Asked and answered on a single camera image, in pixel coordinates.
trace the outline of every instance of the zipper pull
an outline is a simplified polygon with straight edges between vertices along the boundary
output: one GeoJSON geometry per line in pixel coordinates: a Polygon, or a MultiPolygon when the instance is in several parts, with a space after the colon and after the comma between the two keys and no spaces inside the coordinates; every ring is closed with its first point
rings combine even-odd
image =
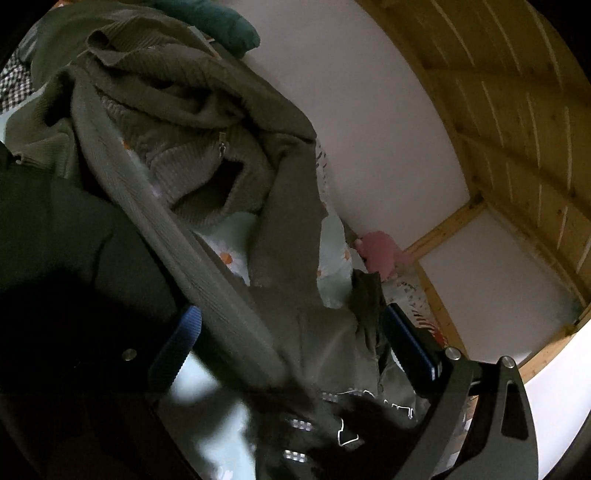
{"type": "Polygon", "coordinates": [[[219,149],[220,149],[220,160],[223,160],[223,156],[225,155],[226,148],[228,146],[226,144],[226,132],[220,132],[218,143],[219,143],[219,149]]]}

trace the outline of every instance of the wooden beam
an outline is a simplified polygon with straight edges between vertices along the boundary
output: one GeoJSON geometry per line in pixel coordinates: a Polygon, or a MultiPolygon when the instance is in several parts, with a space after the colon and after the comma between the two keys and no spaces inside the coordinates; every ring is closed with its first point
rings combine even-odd
{"type": "Polygon", "coordinates": [[[548,344],[527,362],[519,367],[523,383],[527,383],[539,374],[574,338],[576,331],[573,326],[562,327],[556,332],[548,344]]]}
{"type": "Polygon", "coordinates": [[[460,334],[457,332],[456,326],[453,324],[452,319],[449,316],[449,313],[447,312],[447,309],[445,308],[445,305],[441,300],[441,297],[437,293],[437,290],[435,290],[435,287],[431,283],[431,280],[429,280],[427,273],[424,271],[423,267],[419,262],[415,262],[414,266],[417,270],[417,275],[421,281],[421,285],[425,290],[425,295],[427,296],[429,306],[431,307],[431,312],[433,313],[433,316],[436,318],[442,334],[447,338],[447,341],[451,346],[456,347],[464,355],[467,356],[464,342],[462,342],[462,338],[460,337],[460,334]]]}
{"type": "Polygon", "coordinates": [[[540,79],[532,79],[519,75],[489,73],[481,70],[454,70],[429,68],[427,73],[434,79],[452,79],[463,82],[488,83],[489,85],[506,86],[533,95],[550,98],[570,107],[591,107],[591,98],[584,92],[562,92],[558,84],[547,83],[540,79]]]}
{"type": "Polygon", "coordinates": [[[468,144],[481,150],[490,152],[492,154],[500,155],[513,165],[518,166],[523,170],[527,171],[536,179],[538,179],[538,181],[541,182],[542,185],[545,185],[554,190],[564,200],[565,205],[568,205],[569,208],[572,207],[578,210],[581,215],[583,215],[587,220],[591,222],[591,207],[589,207],[589,205],[587,205],[584,201],[578,198],[575,194],[568,193],[565,186],[563,186],[558,180],[556,180],[550,173],[544,170],[539,170],[527,159],[527,157],[516,154],[507,148],[502,148],[500,145],[490,140],[486,140],[482,137],[477,137],[475,135],[471,135],[465,132],[458,132],[458,135],[462,140],[466,141],[468,144]]]}
{"type": "Polygon", "coordinates": [[[591,320],[591,303],[587,305],[587,308],[584,309],[583,313],[579,316],[577,321],[574,323],[575,327],[577,327],[577,331],[583,328],[587,323],[591,320]]]}
{"type": "Polygon", "coordinates": [[[370,17],[382,28],[384,33],[392,40],[392,43],[396,46],[398,51],[402,54],[404,59],[412,68],[414,74],[417,76],[418,81],[431,98],[441,121],[447,131],[447,134],[452,142],[452,146],[456,152],[457,159],[460,163],[460,168],[466,181],[470,198],[474,199],[478,196],[478,189],[474,185],[472,178],[475,175],[475,169],[466,153],[462,140],[457,136],[456,128],[453,122],[453,118],[447,109],[443,98],[437,93],[435,84],[431,76],[427,73],[423,62],[418,57],[412,45],[408,40],[398,31],[394,25],[392,17],[388,14],[387,9],[379,5],[380,0],[355,0],[361,8],[363,8],[370,17]]]}
{"type": "Polygon", "coordinates": [[[433,230],[414,242],[406,249],[414,261],[420,260],[430,251],[437,248],[445,240],[458,233],[468,223],[473,221],[486,209],[486,203],[481,197],[474,202],[468,202],[462,208],[452,213],[433,230]]]}
{"type": "Polygon", "coordinates": [[[570,286],[581,304],[586,307],[590,303],[591,294],[583,280],[577,275],[564,255],[546,240],[537,227],[517,208],[500,199],[487,185],[475,179],[482,196],[494,208],[499,210],[511,221],[532,243],[536,251],[554,268],[558,275],[570,286]]]}

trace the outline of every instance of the pink stuffed toy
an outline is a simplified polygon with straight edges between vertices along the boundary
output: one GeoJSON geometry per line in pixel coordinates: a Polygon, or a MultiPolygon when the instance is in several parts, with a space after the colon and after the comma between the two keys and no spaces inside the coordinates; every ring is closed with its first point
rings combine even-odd
{"type": "Polygon", "coordinates": [[[365,261],[369,273],[379,272],[380,279],[386,281],[395,277],[413,263],[387,233],[371,232],[355,241],[355,249],[365,261]]]}

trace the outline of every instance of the metal rivet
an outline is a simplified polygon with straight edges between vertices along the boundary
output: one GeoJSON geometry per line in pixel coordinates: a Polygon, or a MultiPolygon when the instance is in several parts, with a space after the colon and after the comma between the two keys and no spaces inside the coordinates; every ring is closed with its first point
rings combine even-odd
{"type": "Polygon", "coordinates": [[[503,365],[505,365],[507,368],[513,368],[515,366],[515,360],[513,360],[508,355],[502,356],[501,361],[503,362],[503,365]]]}
{"type": "Polygon", "coordinates": [[[462,358],[462,353],[457,348],[449,346],[445,349],[445,356],[450,360],[459,360],[462,358]]]}
{"type": "Polygon", "coordinates": [[[136,352],[132,348],[128,348],[125,352],[123,352],[121,354],[121,358],[123,360],[125,360],[126,362],[129,362],[130,360],[133,360],[137,356],[138,356],[138,352],[136,352]]]}
{"type": "Polygon", "coordinates": [[[291,450],[284,450],[283,451],[283,458],[287,460],[293,460],[295,462],[306,463],[307,458],[306,455],[303,453],[292,452],[291,450]]]}

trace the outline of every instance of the wooden bed frame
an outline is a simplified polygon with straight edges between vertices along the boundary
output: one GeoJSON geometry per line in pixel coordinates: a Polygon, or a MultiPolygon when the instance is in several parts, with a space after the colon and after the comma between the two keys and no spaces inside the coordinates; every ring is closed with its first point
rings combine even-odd
{"type": "Polygon", "coordinates": [[[591,84],[525,0],[357,0],[431,97],[471,201],[408,248],[450,344],[462,339],[418,261],[493,208],[584,308],[519,371],[532,379],[591,318],[591,84]]]}

